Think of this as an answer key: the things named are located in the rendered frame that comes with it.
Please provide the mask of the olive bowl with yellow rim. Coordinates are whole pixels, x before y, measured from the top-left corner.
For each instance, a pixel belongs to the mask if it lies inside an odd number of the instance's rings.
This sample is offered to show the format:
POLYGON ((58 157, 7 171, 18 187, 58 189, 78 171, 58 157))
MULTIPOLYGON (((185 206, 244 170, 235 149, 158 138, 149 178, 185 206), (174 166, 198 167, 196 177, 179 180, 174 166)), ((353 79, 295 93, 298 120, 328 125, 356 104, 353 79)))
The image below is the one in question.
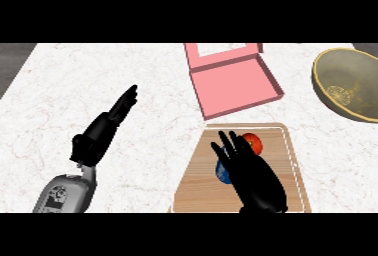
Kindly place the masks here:
POLYGON ((378 123, 378 57, 351 48, 331 48, 311 66, 313 90, 344 118, 378 123))

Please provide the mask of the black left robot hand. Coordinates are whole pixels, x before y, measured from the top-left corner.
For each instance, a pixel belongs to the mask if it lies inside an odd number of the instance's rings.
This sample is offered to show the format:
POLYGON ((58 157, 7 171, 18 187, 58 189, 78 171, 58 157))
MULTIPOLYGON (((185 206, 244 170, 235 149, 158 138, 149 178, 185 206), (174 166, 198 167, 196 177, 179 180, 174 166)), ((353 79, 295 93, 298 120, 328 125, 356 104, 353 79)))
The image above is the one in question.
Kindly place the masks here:
POLYGON ((136 96, 137 86, 133 85, 118 98, 111 110, 96 117, 84 133, 74 136, 69 160, 78 165, 93 167, 102 160, 120 124, 137 102, 136 96))

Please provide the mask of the blue can with red end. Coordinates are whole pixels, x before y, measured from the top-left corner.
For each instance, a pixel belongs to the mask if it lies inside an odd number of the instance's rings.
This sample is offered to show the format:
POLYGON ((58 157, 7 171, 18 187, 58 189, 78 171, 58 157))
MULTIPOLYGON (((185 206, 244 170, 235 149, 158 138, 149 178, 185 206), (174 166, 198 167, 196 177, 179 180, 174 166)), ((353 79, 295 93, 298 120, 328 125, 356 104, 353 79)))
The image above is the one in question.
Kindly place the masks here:
MULTIPOLYGON (((257 155, 260 155, 261 151, 263 151, 263 143, 261 143, 261 140, 260 140, 258 136, 254 133, 245 133, 242 135, 242 138, 248 142, 254 153, 257 155)), ((217 164, 216 164, 216 176, 224 184, 232 183, 230 178, 229 178, 229 172, 227 172, 221 162, 217 162, 217 164)))

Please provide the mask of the pink cardboard box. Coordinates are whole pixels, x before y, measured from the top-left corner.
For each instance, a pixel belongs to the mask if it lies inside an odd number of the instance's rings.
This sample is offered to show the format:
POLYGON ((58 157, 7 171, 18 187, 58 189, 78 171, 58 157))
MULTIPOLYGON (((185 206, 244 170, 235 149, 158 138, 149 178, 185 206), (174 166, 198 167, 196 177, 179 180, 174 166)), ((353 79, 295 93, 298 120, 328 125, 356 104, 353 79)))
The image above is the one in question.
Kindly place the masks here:
POLYGON ((283 90, 260 54, 261 43, 199 56, 198 44, 185 44, 189 75, 205 120, 273 102, 283 90))

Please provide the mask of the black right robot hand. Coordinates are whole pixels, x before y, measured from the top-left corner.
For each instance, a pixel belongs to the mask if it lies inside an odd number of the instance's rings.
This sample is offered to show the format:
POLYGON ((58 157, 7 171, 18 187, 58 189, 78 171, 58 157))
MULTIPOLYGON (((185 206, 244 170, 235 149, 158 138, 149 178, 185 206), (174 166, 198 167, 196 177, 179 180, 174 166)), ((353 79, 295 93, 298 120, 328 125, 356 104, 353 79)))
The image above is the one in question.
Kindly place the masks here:
POLYGON ((288 211, 285 189, 267 162, 233 131, 229 134, 220 131, 218 136, 224 149, 216 142, 211 143, 211 148, 229 172, 242 202, 239 213, 285 213, 288 211))

